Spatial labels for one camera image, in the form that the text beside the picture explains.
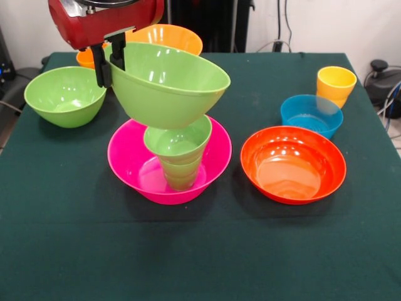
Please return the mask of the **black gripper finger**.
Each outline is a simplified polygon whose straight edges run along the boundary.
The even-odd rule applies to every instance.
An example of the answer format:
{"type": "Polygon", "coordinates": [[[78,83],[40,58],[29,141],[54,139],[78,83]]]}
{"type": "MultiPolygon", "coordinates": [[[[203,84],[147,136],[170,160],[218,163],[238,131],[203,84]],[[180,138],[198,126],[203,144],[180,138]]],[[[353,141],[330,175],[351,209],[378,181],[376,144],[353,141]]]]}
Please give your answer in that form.
{"type": "Polygon", "coordinates": [[[110,62],[118,67],[119,69],[125,71],[125,55],[124,49],[126,47],[125,32],[107,36],[106,40],[111,43],[112,53],[110,55],[110,62]]]}
{"type": "Polygon", "coordinates": [[[112,85],[111,68],[105,58],[102,44],[90,46],[93,53],[96,81],[99,87],[110,88],[112,85]]]}

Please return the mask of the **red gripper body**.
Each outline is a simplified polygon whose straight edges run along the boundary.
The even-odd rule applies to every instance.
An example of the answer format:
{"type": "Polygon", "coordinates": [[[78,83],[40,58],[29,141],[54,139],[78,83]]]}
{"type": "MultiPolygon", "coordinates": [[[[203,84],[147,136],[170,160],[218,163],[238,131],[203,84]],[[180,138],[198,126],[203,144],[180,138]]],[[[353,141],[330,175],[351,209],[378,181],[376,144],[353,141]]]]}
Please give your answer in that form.
{"type": "Polygon", "coordinates": [[[75,50],[101,44],[107,36],[158,23],[163,0],[59,1],[48,7],[61,37],[75,50]]]}

